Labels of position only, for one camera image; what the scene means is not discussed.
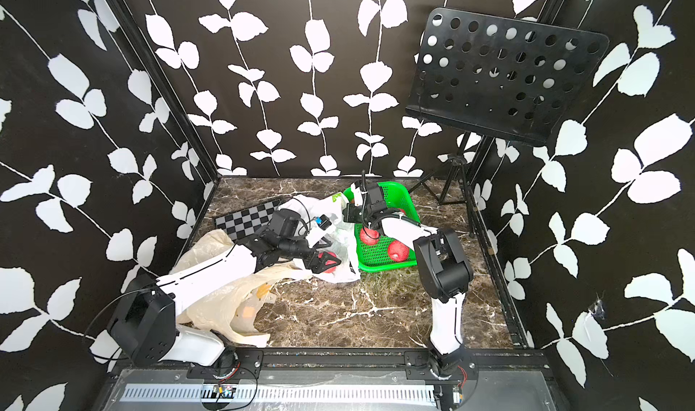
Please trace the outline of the white knotted plastic bag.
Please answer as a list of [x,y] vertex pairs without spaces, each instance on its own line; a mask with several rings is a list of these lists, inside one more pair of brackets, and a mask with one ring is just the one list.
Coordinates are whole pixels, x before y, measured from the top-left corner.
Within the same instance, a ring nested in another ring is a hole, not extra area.
[[324,248],[324,251],[334,253],[341,260],[341,265],[332,273],[315,273],[314,276],[332,284],[346,284],[360,280],[355,225],[346,223],[342,214],[348,202],[348,198],[342,193],[335,193],[324,199],[297,195],[279,206],[280,210],[289,209],[299,213],[302,220],[309,226],[309,230],[314,218],[320,215],[326,215],[329,218],[332,226],[324,238],[331,242],[331,246]]

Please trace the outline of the yellow banana print plastic bag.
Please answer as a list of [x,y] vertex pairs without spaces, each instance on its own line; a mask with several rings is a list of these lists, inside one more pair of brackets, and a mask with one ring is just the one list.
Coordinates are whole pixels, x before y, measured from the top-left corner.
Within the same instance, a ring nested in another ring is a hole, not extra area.
[[[220,229],[203,235],[171,270],[181,273],[204,261],[217,259],[235,247]],[[293,261],[264,268],[259,273],[240,278],[206,295],[177,316],[177,323],[191,323],[201,331],[214,331],[237,345],[264,348],[271,334],[254,327],[256,316],[264,304],[275,302],[273,286],[286,279],[307,280],[311,272],[298,268]],[[254,319],[242,317],[243,309],[253,307]]]

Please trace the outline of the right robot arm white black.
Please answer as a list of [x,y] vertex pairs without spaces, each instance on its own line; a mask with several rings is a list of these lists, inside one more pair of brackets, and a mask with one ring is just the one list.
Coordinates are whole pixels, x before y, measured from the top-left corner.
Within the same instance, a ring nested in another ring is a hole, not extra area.
[[400,208],[389,206],[378,183],[362,180],[350,191],[343,215],[345,221],[362,225],[359,239],[369,243],[392,239],[396,249],[388,257],[396,263],[407,260],[411,253],[416,257],[420,282],[432,300],[430,371],[438,378],[465,374],[462,315],[474,273],[459,237],[450,228],[425,226]]

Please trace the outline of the red apple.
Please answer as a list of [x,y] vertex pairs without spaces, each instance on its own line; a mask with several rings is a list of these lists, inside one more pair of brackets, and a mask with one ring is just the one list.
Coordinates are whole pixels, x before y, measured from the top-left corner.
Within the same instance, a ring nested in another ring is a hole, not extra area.
[[380,233],[374,229],[363,227],[360,230],[359,239],[365,246],[375,246],[380,239]]
[[341,264],[341,260],[330,251],[318,253],[318,260],[316,273],[332,273]]
[[387,254],[395,263],[405,262],[410,255],[410,248],[405,244],[394,240],[387,248]]

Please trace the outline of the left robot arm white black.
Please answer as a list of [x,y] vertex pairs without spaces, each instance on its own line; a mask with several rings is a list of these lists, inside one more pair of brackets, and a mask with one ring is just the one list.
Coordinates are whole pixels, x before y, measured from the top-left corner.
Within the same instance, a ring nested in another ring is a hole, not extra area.
[[211,366],[226,348],[222,340],[211,332],[177,327],[177,316],[227,284],[281,260],[299,259],[312,273],[340,265],[327,239],[334,227],[326,215],[305,221],[293,210],[277,210],[267,225],[222,255],[157,280],[134,280],[116,302],[108,335],[139,368],[161,360]]

